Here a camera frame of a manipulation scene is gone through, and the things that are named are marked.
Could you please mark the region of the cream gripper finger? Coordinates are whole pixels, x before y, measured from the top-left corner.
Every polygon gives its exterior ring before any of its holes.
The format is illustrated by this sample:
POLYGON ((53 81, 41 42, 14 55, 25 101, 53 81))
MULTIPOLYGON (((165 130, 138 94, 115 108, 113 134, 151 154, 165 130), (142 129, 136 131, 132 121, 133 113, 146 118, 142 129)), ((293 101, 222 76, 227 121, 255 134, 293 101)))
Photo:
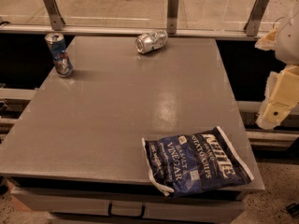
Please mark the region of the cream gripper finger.
POLYGON ((255 43, 255 48, 261 50, 274 50, 276 46, 277 32, 278 29, 273 28, 267 35, 263 36, 255 43))

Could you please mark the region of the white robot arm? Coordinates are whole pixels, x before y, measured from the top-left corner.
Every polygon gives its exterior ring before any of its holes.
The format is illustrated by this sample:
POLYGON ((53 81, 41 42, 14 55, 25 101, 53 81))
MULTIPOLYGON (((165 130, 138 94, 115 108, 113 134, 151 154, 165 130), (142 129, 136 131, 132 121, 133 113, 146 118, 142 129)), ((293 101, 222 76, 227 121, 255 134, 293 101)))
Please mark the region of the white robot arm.
POLYGON ((299 103, 299 3, 296 3, 278 28, 260 38, 255 47, 273 50, 286 64, 279 73, 271 72, 256 124, 265 130, 277 127, 299 103))

